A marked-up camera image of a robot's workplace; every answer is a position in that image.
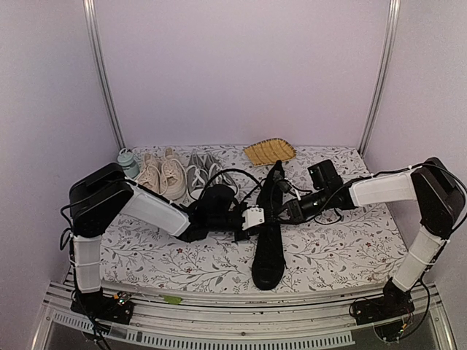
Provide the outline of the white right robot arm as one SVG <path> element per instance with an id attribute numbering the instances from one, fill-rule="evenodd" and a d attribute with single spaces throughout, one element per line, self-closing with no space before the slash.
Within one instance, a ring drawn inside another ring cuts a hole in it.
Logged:
<path id="1" fill-rule="evenodd" d="M 359 325 L 408 315 L 414 311 L 412 289 L 423 284 L 451 235 L 466 221 L 466 186 L 437 157 L 406 168 L 381 171 L 344 181 L 331 160 L 308 168 L 313 192 L 275 210 L 280 222 L 299 225 L 328 209 L 342 211 L 376 204 L 413 203 L 419 227 L 382 296 L 356 300 L 350 315 Z"/>

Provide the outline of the black front canvas sneaker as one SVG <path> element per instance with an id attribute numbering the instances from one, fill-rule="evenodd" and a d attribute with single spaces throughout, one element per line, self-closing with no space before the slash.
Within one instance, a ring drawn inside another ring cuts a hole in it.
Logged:
<path id="1" fill-rule="evenodd" d="M 274 289 L 282 280 L 286 262 L 280 224 L 258 227 L 258 240 L 251 274 L 254 285 L 263 291 Z"/>

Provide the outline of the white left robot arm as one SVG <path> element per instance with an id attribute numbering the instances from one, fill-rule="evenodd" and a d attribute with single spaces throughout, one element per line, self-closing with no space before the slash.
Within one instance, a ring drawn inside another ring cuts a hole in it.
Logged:
<path id="1" fill-rule="evenodd" d="M 100 277 L 101 237 L 118 215 L 139 219 L 184 242 L 202 240 L 215 231 L 232 232 L 241 240 L 265 221 L 263 209 L 238 202 L 230 187 L 210 185 L 185 207 L 128 178 L 117 163 L 75 183 L 61 214 L 69 223 L 61 246 L 69 247 L 74 269 L 72 310 L 124 324 L 134 304 L 124 292 L 104 296 Z"/>

